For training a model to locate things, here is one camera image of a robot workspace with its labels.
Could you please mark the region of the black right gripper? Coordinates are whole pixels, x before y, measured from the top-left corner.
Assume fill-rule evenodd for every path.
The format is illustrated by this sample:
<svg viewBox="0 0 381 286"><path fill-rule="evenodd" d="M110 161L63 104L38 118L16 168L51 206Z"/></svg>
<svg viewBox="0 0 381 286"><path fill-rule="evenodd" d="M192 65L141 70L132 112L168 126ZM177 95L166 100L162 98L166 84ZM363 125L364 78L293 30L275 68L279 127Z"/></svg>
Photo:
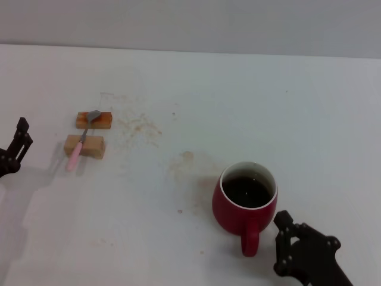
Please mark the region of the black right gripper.
<svg viewBox="0 0 381 286"><path fill-rule="evenodd" d="M336 261L341 243L303 223L296 225L286 210L278 212L274 223L279 229L276 236L278 276L291 276L302 285L351 285L352 282Z"/></svg>

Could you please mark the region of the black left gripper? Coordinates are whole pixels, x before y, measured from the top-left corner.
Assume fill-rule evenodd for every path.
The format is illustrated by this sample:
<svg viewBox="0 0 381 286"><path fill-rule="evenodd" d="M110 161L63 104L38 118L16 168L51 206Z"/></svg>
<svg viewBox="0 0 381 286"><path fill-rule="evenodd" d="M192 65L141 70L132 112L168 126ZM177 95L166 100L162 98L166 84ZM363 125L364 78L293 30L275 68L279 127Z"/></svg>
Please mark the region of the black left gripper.
<svg viewBox="0 0 381 286"><path fill-rule="evenodd" d="M29 124L27 120L21 117L9 147L7 150L1 149L1 177L17 173L20 170L20 163L32 144L28 130Z"/></svg>

